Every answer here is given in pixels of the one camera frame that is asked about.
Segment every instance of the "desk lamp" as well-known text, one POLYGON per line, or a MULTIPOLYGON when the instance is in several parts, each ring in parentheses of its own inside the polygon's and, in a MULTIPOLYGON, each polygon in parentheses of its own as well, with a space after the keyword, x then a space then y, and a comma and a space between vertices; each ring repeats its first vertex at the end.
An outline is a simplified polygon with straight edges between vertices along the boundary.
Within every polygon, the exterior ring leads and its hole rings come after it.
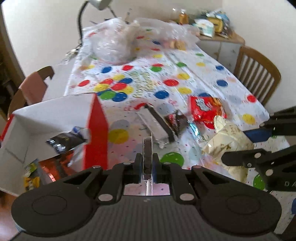
POLYGON ((109 8, 111 13, 113 14, 113 16, 116 18, 117 16, 115 15, 114 11, 112 10, 112 8, 109 6, 109 4, 111 3, 112 0, 87 0, 85 1, 78 13, 78 17, 77 17, 77 25, 78 25, 78 30, 79 30, 79 37, 80 37, 80 43, 79 46, 82 46, 82 26, 81 26, 81 17, 82 14, 87 6, 88 3, 91 3, 96 9, 102 11, 105 8, 109 8))

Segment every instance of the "yellow dot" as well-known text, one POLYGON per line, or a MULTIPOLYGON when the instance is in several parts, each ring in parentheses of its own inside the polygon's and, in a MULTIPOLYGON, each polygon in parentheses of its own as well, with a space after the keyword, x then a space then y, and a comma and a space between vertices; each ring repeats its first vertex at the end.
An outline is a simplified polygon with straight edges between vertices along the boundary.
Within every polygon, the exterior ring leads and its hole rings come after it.
POLYGON ((152 55, 153 58, 162 58, 163 55, 162 54, 154 54, 152 55))
POLYGON ((245 123, 247 123, 249 125, 254 125, 256 123, 254 116, 252 116, 250 114, 242 115, 242 119, 244 120, 245 123))
POLYGON ((198 62, 198 63, 196 63, 196 65, 199 67, 205 67, 205 63, 203 63, 203 62, 198 62))
POLYGON ((87 67, 87 69, 93 69, 95 65, 91 64, 87 67))
POLYGON ((84 70, 88 69, 88 66, 80 66, 79 69, 80 69, 81 71, 84 71, 84 70))
POLYGON ((180 92, 180 94, 182 95, 189 95, 192 93, 191 89, 187 88, 187 87, 180 87, 178 88, 178 91, 180 92))
POLYGON ((124 78, 125 78, 124 74, 116 74, 116 75, 113 76, 112 79, 114 79, 115 81, 119 81, 119 80, 122 80, 124 78))
POLYGON ((114 144, 122 144, 128 140, 128 132, 124 129, 115 129, 109 132, 108 139, 114 144))
POLYGON ((190 76, 189 76, 189 74, 181 73, 181 74, 177 75, 177 78, 181 79, 181 80, 188 80, 190 78, 190 76))
POLYGON ((106 89, 108 89, 109 85, 108 84, 97 84, 94 87, 94 92, 98 92, 98 91, 104 91, 106 89))
POLYGON ((123 93, 126 93, 127 95, 129 95, 129 94, 133 93, 133 87, 127 86, 123 90, 121 90, 120 92, 123 92, 123 93))

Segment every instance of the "pink chair cushion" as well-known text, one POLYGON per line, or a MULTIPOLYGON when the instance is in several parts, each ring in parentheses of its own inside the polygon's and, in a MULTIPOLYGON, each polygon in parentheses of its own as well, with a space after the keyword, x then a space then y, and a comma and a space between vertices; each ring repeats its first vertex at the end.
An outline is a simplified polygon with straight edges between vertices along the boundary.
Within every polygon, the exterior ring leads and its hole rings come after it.
POLYGON ((34 72, 25 78, 19 89, 22 90, 27 103, 31 105, 42 101, 47 85, 40 75, 34 72))

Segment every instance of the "lamp head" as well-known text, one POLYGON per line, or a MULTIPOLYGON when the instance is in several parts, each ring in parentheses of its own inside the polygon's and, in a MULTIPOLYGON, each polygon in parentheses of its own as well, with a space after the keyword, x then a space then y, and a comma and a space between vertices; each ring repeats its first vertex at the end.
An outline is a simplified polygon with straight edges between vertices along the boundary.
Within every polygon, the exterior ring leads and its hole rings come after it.
POLYGON ((104 10, 109 6, 111 0, 88 0, 98 10, 104 10))

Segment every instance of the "white tablecloth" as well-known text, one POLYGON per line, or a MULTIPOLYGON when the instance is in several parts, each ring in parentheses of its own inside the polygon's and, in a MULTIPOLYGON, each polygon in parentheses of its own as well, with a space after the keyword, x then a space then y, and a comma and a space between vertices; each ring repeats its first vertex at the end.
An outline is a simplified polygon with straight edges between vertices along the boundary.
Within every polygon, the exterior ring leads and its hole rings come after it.
MULTIPOLYGON (((227 119, 243 131, 256 129, 260 123, 269 119, 265 108, 241 82, 199 47, 187 51, 163 49, 154 38, 154 31, 143 29, 137 37, 135 50, 137 58, 128 64, 102 66, 93 54, 89 39, 85 38, 65 91, 65 95, 97 93, 110 124, 109 168, 117 163, 133 161, 136 153, 142 152, 143 137, 149 134, 137 116, 136 109, 143 103, 152 104, 165 116, 174 109, 186 112, 188 95, 213 96, 221 99, 227 119)), ((201 134, 209 139, 215 135, 215 131, 204 124, 198 127, 201 134)), ((255 146, 277 151, 289 144, 282 137, 255 146)), ((211 158, 201 156, 190 129, 164 149, 154 145, 153 152, 157 152, 159 158, 166 161, 170 161, 170 158, 184 160, 185 169, 201 165, 231 177, 211 158)), ((264 189, 257 175, 254 169, 250 169, 248 184, 264 189)), ((142 187, 133 187, 137 188, 141 193, 142 187)), ((164 194, 167 188, 159 185, 153 192, 164 194)), ((282 227, 285 227, 291 216, 288 210, 283 215, 281 221, 284 222, 282 227)))

